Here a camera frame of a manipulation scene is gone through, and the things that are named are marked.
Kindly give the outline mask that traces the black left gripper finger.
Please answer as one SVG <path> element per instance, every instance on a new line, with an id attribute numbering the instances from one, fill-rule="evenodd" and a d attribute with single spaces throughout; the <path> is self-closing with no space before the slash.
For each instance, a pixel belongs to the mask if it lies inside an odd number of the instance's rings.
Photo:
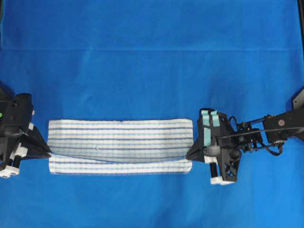
<path id="1" fill-rule="evenodd" d="M 21 147 L 27 149 L 27 154 L 50 154 L 51 150 L 37 127 L 29 130 L 27 135 L 21 137 Z"/>
<path id="2" fill-rule="evenodd" d="M 44 150 L 36 150 L 34 148 L 28 149 L 26 156 L 23 160 L 32 160 L 32 159 L 49 159 L 51 155 Z"/>

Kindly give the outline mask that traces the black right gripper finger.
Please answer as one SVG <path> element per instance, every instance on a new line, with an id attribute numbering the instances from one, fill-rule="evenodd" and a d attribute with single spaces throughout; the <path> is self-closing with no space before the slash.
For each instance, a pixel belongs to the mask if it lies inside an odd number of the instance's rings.
<path id="1" fill-rule="evenodd" d="M 197 139 L 187 152 L 187 157 L 203 157 L 204 156 L 204 145 L 201 139 Z"/>
<path id="2" fill-rule="evenodd" d="M 203 153 L 187 154 L 186 159 L 194 162 L 202 162 L 202 163 L 205 162 Z"/>

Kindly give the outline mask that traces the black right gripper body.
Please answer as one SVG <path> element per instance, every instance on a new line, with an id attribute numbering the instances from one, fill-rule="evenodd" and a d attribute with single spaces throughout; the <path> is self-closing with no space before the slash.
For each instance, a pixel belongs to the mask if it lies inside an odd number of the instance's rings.
<path id="1" fill-rule="evenodd" d="M 204 163 L 210 166 L 211 184 L 229 185 L 238 180 L 241 152 L 229 138 L 234 132 L 227 120 L 218 137 L 218 144 L 203 149 Z"/>

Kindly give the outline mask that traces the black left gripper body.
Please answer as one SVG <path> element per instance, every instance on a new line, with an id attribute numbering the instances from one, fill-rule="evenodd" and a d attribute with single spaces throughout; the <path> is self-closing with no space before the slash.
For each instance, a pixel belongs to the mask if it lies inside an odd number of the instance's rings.
<path id="1" fill-rule="evenodd" d="M 34 108 L 31 94 L 17 94 L 14 106 L 0 113 L 0 176 L 9 178 L 19 174 L 22 158 L 27 149 L 21 147 L 21 137 L 33 129 Z"/>

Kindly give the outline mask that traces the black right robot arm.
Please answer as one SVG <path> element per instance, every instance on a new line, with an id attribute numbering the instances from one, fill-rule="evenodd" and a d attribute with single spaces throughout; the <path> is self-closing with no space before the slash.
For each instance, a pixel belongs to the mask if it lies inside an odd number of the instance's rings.
<path id="1" fill-rule="evenodd" d="M 267 150 L 273 156 L 283 152 L 288 138 L 304 138 L 304 109 L 236 124 L 235 117 L 210 108 L 199 111 L 198 137 L 186 154 L 189 161 L 209 164 L 211 184 L 228 185 L 238 180 L 243 152 Z"/>

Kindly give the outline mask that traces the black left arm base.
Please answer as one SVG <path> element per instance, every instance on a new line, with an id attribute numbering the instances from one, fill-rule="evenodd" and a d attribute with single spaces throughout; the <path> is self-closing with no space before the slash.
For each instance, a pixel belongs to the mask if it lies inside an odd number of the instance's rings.
<path id="1" fill-rule="evenodd" d="M 0 82 L 0 112 L 3 113 L 9 106 L 14 106 L 13 101 L 14 92 L 6 86 L 3 82 Z"/>

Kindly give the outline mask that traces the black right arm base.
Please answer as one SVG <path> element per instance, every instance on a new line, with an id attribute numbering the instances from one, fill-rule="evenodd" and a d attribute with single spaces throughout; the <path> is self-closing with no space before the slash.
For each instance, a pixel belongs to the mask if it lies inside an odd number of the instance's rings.
<path id="1" fill-rule="evenodd" d="M 297 109 L 303 109 L 303 107 L 304 107 L 304 88 L 302 87 L 291 97 L 291 111 Z"/>

